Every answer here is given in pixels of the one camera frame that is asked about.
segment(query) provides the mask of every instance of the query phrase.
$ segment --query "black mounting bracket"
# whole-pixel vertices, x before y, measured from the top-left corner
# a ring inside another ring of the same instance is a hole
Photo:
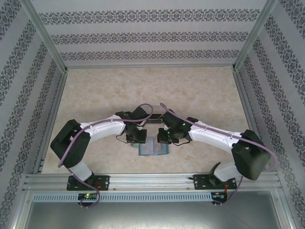
[[[209,174],[195,174],[193,177],[190,177],[194,181],[195,190],[215,190],[223,189],[225,190],[225,185],[227,184],[228,189],[236,189],[236,180],[235,178],[229,179],[225,182],[219,181],[216,184],[211,184]]]
[[[95,175],[94,182],[91,186],[95,187],[99,191],[108,191],[109,182],[110,182],[110,176]],[[80,183],[77,179],[75,179],[74,176],[69,176],[67,190],[68,191],[92,191],[91,188]]]

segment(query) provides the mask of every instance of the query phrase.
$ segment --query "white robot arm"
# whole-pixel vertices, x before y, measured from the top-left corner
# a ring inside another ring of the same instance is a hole
[[[200,121],[196,122],[196,124],[210,127],[210,128],[222,131],[222,132],[226,132],[230,135],[242,137],[240,135],[240,133],[238,133],[238,132],[230,132],[230,131],[221,130],[221,129],[218,129],[218,128],[215,128],[212,126],[208,126]],[[204,143],[210,144],[212,146],[218,147],[218,148],[228,152],[231,155],[232,155],[233,144],[236,144],[238,142],[238,140],[235,138],[227,137],[227,136],[218,134],[216,132],[213,132],[211,130],[208,130],[207,128],[202,129],[202,128],[199,128],[194,125],[192,125],[191,130],[189,131],[189,135],[193,141],[204,142]],[[240,172],[238,172],[234,162],[221,163],[215,169],[214,175],[221,181],[227,181],[230,178],[242,176],[240,174]]]
[[[185,138],[188,141],[200,141],[211,144],[233,156],[233,162],[217,163],[213,167],[210,172],[211,184],[225,182],[239,176],[256,180],[270,159],[270,155],[261,148],[230,137],[233,135],[239,136],[262,145],[260,139],[251,130],[246,130],[244,133],[229,132],[208,126],[195,118],[188,117],[187,120],[193,123],[190,124],[173,114],[166,112],[159,116],[159,119],[165,126],[165,128],[159,128],[157,137],[159,143],[178,143],[179,139]],[[94,174],[82,160],[88,144],[109,135],[121,135],[123,133],[126,133],[127,142],[145,143],[146,130],[140,128],[143,126],[143,123],[130,123],[126,122],[126,119],[136,121],[147,116],[148,114],[142,108],[138,107],[132,113],[117,112],[104,121],[77,123],[75,120],[70,120],[54,138],[51,143],[51,148],[63,160],[66,168],[81,181],[90,184],[92,183]],[[217,133],[217,131],[227,133],[229,136]],[[64,153],[78,132],[81,132],[81,134],[70,148],[69,153],[64,157]]]

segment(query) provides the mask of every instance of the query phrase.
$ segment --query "beige floor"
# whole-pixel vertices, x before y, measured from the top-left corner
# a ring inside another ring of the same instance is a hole
[[[91,122],[141,103],[167,107],[221,129],[243,132],[248,126],[230,67],[125,68],[70,70],[53,129],[53,139],[70,119]],[[138,156],[114,136],[91,144],[84,160],[94,173],[207,172],[228,153],[200,142],[170,146],[163,156]],[[68,173],[49,148],[43,173]]]

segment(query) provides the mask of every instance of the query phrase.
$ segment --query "patterned wallpaper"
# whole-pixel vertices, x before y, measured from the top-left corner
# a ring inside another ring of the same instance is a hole
[[[66,65],[233,64],[266,0],[33,0]]]
[[[33,172],[61,72],[17,0],[0,1],[0,229]]]
[[[280,0],[240,69],[259,134],[277,152],[297,228],[305,228],[304,15],[302,1]]]

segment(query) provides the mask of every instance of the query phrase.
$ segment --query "perforated metal strip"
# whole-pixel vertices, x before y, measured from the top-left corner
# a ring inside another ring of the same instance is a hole
[[[77,193],[37,193],[33,202],[77,202]],[[210,192],[191,193],[101,193],[100,202],[196,202],[212,201]]]

